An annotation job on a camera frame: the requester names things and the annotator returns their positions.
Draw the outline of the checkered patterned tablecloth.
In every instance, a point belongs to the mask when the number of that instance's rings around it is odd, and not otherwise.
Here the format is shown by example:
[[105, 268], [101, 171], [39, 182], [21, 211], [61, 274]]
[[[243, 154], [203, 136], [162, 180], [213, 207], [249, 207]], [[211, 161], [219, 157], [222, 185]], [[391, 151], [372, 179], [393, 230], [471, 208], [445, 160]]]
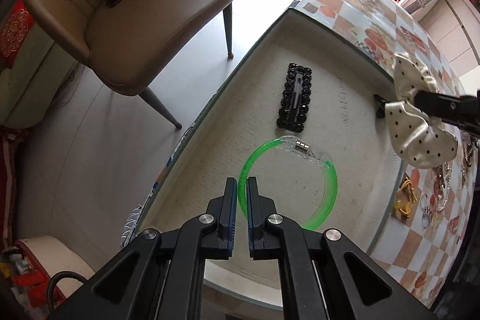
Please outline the checkered patterned tablecloth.
[[420, 91], [460, 96], [461, 82], [429, 35], [393, 0], [296, 0], [293, 7], [394, 80], [394, 113], [387, 120], [403, 166], [372, 255], [431, 306], [467, 239], [478, 154], [470, 136], [420, 112], [413, 99]]

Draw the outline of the small black claw clip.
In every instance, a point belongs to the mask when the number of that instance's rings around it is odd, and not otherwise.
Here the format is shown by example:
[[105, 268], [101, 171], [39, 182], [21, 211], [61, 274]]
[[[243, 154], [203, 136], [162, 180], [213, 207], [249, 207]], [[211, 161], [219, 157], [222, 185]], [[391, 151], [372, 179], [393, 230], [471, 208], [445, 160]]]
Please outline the small black claw clip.
[[377, 112], [376, 112], [377, 118], [384, 119], [386, 116], [385, 105], [388, 103], [388, 101], [384, 97], [378, 94], [374, 94], [373, 98], [374, 98], [374, 101], [377, 103]]

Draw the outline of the green translucent bangle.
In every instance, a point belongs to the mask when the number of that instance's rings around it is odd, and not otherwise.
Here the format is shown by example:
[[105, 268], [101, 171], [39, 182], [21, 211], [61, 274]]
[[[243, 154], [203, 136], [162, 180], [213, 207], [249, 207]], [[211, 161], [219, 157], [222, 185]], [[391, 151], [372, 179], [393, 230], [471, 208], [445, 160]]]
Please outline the green translucent bangle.
[[247, 179], [254, 165], [265, 172], [268, 189], [289, 206], [298, 205], [301, 214], [312, 215], [301, 227], [315, 231], [332, 212], [338, 195], [338, 175], [332, 158], [324, 150], [285, 135], [258, 147], [243, 164], [238, 177], [238, 202], [241, 212], [247, 212]]

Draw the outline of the red embroidered cushion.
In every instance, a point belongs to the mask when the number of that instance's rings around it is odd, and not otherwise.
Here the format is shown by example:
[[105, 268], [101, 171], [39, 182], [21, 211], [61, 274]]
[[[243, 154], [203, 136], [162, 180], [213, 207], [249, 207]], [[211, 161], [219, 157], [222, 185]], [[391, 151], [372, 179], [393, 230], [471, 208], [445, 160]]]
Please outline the red embroidered cushion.
[[1, 71], [13, 68], [16, 56], [34, 25], [24, 0], [16, 0], [1, 27]]

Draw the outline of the cream polka dot scrunchie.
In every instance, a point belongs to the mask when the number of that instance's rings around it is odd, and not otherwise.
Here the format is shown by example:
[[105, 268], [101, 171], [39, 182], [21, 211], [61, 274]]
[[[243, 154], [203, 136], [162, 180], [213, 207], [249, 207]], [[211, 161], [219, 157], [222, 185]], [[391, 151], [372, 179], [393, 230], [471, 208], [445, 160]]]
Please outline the cream polka dot scrunchie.
[[439, 118], [429, 117], [414, 107], [420, 91], [437, 93], [436, 80], [427, 65], [409, 54], [394, 55], [396, 101], [385, 106], [385, 121], [391, 145], [397, 155], [418, 169], [431, 169], [452, 161], [458, 140], [443, 129]]

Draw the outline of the grey shallow cardboard box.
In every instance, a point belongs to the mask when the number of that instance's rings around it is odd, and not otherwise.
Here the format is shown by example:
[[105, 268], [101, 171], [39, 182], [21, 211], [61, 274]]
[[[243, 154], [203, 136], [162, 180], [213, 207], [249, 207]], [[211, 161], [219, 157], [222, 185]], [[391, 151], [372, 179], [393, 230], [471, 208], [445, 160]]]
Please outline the grey shallow cardboard box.
[[393, 81], [329, 28], [287, 10], [239, 63], [181, 138], [145, 201], [136, 229], [161, 232], [201, 213], [250, 169], [277, 211], [304, 223], [326, 204], [326, 163], [337, 173], [333, 209], [320, 224], [362, 250], [379, 240], [400, 179], [376, 96], [392, 99]]

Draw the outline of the black beaded hair clip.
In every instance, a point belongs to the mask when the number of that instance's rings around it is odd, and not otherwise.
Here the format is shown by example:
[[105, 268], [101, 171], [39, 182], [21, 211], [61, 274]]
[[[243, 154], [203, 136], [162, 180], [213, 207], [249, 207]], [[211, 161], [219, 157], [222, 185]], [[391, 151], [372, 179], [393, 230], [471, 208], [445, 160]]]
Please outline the black beaded hair clip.
[[291, 62], [278, 110], [277, 126], [301, 133], [307, 120], [312, 93], [312, 69]]

